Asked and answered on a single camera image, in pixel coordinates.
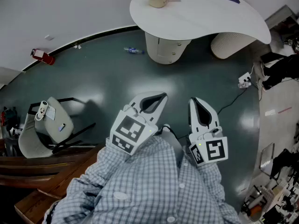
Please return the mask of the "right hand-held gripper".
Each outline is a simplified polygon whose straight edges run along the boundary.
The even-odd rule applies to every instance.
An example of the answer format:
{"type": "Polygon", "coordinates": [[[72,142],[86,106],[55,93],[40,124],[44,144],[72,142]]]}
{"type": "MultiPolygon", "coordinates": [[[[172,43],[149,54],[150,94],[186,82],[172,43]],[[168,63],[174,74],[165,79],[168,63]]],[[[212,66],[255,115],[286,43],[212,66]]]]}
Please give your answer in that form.
{"type": "Polygon", "coordinates": [[[189,150],[197,167],[228,159],[228,140],[218,126],[218,114],[209,103],[191,97],[188,103],[189,125],[192,134],[189,135],[189,150]],[[199,135],[201,127],[216,127],[199,135]]]}

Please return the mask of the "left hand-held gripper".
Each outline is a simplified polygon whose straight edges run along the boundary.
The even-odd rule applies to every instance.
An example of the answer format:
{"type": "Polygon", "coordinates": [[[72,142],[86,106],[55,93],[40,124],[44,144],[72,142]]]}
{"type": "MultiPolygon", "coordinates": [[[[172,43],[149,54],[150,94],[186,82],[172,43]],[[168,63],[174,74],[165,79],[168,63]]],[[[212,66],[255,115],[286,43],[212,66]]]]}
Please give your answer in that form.
{"type": "Polygon", "coordinates": [[[158,131],[157,122],[168,101],[162,91],[136,95],[129,105],[119,111],[110,130],[109,141],[117,149],[133,155],[158,131]]]}

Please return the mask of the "large white wooden drawer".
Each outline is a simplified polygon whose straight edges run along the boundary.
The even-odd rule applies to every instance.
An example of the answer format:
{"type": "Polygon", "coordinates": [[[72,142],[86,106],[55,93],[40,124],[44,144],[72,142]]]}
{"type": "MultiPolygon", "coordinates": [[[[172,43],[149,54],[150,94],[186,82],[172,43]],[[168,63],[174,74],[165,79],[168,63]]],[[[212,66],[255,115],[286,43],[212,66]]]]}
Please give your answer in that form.
{"type": "Polygon", "coordinates": [[[162,39],[159,38],[158,39],[158,45],[160,49],[176,49],[176,48],[182,48],[182,47],[186,47],[191,40],[167,40],[167,39],[162,39]]]}

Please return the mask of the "white curved table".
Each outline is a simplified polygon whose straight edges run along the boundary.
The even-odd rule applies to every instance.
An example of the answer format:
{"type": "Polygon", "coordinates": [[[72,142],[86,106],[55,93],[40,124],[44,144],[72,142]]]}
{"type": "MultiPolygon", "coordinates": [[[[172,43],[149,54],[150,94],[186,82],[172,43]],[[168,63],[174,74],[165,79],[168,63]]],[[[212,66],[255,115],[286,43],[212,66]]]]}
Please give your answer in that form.
{"type": "Polygon", "coordinates": [[[160,49],[158,39],[194,40],[214,35],[211,51],[226,59],[254,41],[271,42],[269,28],[261,15],[247,2],[229,0],[181,0],[155,8],[149,0],[131,0],[130,15],[144,31],[147,53],[160,64],[172,64],[186,47],[160,49]]]}

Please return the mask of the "person's left forearm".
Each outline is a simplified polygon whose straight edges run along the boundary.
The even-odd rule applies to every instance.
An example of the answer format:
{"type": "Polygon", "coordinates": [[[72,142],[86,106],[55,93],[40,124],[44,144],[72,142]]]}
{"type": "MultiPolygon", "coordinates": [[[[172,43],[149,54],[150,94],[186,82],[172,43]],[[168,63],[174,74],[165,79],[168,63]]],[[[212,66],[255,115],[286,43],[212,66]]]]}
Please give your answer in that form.
{"type": "Polygon", "coordinates": [[[117,168],[129,154],[111,146],[100,150],[97,161],[79,178],[74,178],[67,188],[66,198],[70,213],[64,219],[69,224],[79,224],[94,209],[95,200],[117,168]]]}

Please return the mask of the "person's right forearm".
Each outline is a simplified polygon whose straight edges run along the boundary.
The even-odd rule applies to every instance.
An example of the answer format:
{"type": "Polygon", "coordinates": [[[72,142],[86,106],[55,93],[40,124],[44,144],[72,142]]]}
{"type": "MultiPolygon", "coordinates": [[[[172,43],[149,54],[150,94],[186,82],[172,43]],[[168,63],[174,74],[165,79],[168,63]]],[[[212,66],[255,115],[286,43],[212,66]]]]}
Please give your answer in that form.
{"type": "Polygon", "coordinates": [[[225,192],[224,187],[221,185],[221,174],[217,164],[204,164],[197,167],[197,170],[199,171],[208,192],[214,198],[217,205],[223,207],[225,204],[225,192]]]}

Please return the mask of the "plastic water bottle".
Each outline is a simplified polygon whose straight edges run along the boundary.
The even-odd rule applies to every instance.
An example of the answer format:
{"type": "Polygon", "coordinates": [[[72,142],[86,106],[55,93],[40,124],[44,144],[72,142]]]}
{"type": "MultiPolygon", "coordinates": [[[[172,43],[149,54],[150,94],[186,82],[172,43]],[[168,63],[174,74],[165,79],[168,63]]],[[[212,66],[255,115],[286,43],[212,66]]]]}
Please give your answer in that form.
{"type": "Polygon", "coordinates": [[[142,49],[132,48],[132,47],[124,47],[124,51],[130,54],[139,54],[143,55],[145,54],[145,51],[142,49]]]}

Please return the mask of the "metal framed panel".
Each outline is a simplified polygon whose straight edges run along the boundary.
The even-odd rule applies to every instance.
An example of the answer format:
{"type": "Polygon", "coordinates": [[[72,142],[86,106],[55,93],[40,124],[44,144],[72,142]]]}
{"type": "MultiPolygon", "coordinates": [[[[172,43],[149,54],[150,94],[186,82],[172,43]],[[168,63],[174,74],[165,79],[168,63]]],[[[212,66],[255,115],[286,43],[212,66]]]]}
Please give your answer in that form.
{"type": "Polygon", "coordinates": [[[274,151],[275,143],[269,144],[261,151],[259,169],[267,175],[270,175],[272,171],[274,151]]]}

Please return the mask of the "person's checked shirt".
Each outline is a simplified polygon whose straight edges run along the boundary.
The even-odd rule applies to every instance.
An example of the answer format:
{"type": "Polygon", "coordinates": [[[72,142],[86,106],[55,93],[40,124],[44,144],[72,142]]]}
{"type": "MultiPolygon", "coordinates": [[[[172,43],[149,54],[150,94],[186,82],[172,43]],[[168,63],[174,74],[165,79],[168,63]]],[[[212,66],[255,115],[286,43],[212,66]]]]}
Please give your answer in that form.
{"type": "MultiPolygon", "coordinates": [[[[69,224],[68,207],[66,197],[54,203],[43,224],[69,224]]],[[[153,136],[117,168],[79,224],[241,223],[231,205],[217,205],[186,154],[177,168],[172,146],[153,136]]]]}

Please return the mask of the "grey chair with black legs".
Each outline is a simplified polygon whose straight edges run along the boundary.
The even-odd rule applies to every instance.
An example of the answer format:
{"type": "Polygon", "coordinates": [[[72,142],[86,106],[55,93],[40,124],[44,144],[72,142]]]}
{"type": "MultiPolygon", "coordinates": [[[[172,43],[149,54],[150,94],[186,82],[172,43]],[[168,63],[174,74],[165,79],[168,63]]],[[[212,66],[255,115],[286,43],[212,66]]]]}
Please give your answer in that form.
{"type": "Polygon", "coordinates": [[[54,97],[46,100],[50,106],[56,109],[55,120],[51,120],[45,115],[41,121],[36,121],[35,114],[41,102],[30,105],[18,139],[19,149],[25,158],[50,157],[64,149],[77,145],[81,140],[73,143],[70,143],[70,141],[96,125],[92,123],[76,133],[73,132],[74,123],[61,103],[74,100],[75,98],[55,99],[54,97]],[[58,128],[63,123],[66,126],[60,132],[58,128]]]}

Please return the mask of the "white paper card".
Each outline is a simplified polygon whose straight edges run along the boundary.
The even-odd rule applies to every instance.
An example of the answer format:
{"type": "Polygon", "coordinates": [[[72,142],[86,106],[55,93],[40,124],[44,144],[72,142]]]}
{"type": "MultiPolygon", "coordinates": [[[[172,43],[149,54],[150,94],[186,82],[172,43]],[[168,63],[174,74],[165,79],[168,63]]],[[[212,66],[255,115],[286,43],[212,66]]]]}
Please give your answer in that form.
{"type": "Polygon", "coordinates": [[[55,120],[56,109],[49,105],[45,115],[51,120],[55,120]]]}

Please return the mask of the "red fire extinguisher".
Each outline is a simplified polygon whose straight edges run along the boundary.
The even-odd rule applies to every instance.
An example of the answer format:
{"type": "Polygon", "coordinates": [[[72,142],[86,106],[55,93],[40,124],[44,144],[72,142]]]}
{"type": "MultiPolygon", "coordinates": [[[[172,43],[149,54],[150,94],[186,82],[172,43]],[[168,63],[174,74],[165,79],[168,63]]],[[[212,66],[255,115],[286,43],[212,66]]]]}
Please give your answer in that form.
{"type": "Polygon", "coordinates": [[[50,56],[49,54],[47,54],[46,52],[40,50],[40,49],[32,49],[30,55],[40,61],[43,62],[45,64],[48,65],[53,65],[55,62],[55,58],[53,56],[50,56]]]}

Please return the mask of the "workbench equipment clutter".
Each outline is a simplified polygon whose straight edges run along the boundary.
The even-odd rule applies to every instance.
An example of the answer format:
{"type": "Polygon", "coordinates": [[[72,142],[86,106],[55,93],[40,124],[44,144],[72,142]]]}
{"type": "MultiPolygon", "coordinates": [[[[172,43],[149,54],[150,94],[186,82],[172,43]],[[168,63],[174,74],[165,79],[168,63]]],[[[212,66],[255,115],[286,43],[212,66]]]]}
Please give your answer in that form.
{"type": "Polygon", "coordinates": [[[291,151],[274,155],[270,175],[260,170],[266,184],[249,189],[239,213],[242,224],[299,224],[299,122],[293,139],[291,151]]]}

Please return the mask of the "wooden stair railing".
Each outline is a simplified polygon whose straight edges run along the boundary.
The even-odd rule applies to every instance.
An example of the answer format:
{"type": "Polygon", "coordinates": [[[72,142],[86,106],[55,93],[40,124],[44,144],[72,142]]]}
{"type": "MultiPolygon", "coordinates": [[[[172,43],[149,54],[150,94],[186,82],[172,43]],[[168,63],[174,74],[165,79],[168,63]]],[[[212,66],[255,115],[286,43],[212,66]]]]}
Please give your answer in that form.
{"type": "Polygon", "coordinates": [[[104,144],[73,146],[46,158],[0,156],[0,224],[41,224],[70,181],[96,162],[104,144]]]}

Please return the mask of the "cluttered equipment pile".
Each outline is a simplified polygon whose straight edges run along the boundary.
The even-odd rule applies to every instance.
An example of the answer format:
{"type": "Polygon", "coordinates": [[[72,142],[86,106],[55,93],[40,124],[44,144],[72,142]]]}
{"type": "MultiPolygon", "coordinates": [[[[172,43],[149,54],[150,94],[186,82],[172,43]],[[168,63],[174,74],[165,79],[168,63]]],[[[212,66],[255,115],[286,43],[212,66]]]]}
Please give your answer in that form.
{"type": "Polygon", "coordinates": [[[17,135],[17,132],[22,131],[16,107],[3,107],[3,111],[0,113],[0,124],[2,127],[5,127],[10,137],[14,137],[17,135]]]}

